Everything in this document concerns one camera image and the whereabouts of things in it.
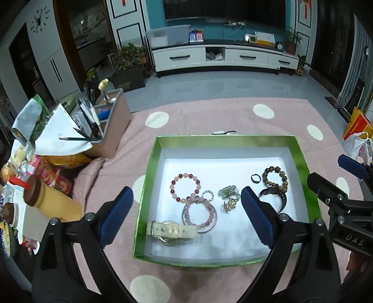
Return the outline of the person's right hand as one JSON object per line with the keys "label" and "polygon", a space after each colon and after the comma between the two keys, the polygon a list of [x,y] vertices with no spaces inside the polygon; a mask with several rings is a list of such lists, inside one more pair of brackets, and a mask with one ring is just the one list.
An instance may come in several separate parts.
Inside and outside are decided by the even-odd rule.
{"label": "person's right hand", "polygon": [[372,258],[368,258],[365,254],[359,252],[350,252],[349,260],[346,265],[348,272],[344,278],[344,282],[349,281],[354,274],[363,274],[365,268],[372,263]]}

